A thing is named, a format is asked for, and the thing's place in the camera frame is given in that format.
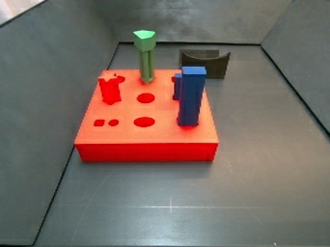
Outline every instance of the red block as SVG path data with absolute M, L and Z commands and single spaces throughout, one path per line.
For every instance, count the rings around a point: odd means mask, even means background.
M 126 78 L 122 101 L 102 101 L 99 85 L 82 122 L 75 146 L 83 161 L 206 161 L 213 160 L 220 139 L 209 107 L 202 95 L 201 121 L 196 127 L 177 123 L 180 102 L 173 100 L 174 73 L 178 69 L 156 70 L 156 80 L 143 84 L 139 70 L 106 70 Z

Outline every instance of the hole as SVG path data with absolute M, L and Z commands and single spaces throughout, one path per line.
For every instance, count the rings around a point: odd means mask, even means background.
M 95 120 L 94 121 L 94 126 L 97 126 L 97 127 L 102 127 L 102 126 L 105 126 L 105 120 Z
M 134 124 L 139 127 L 150 127 L 156 124 L 156 120 L 150 117 L 142 117 L 134 120 Z
M 152 103 L 154 100 L 156 96 L 150 93 L 145 93 L 138 96 L 138 101 L 143 104 Z
M 111 126 L 117 126 L 117 125 L 119 124 L 119 121 L 118 121 L 118 120 L 111 120 L 111 121 L 109 122 L 109 124 L 110 124 Z

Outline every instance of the black object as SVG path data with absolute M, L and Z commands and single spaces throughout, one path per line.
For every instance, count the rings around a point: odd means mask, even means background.
M 232 52 L 220 56 L 220 50 L 181 50 L 181 67 L 206 67 L 208 79 L 225 79 Z

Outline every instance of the floor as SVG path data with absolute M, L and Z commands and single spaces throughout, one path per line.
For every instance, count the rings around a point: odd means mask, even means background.
M 221 137 L 214 162 L 67 167 L 38 246 L 329 245 L 330 140 L 260 46 L 160 44 L 233 52 L 206 92 Z M 138 69 L 119 46 L 111 69 Z

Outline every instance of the gray surface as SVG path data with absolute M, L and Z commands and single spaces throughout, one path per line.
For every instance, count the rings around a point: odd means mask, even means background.
M 330 245 L 330 141 L 258 46 L 206 82 L 221 148 L 214 163 L 82 163 L 74 152 L 38 246 Z M 137 69 L 121 45 L 113 69 Z
M 262 46 L 330 131 L 330 1 L 296 0 Z
M 31 244 L 118 42 L 91 1 L 54 0 L 0 29 L 0 244 Z
M 119 41 L 133 31 L 158 41 L 261 43 L 292 0 L 97 0 Z

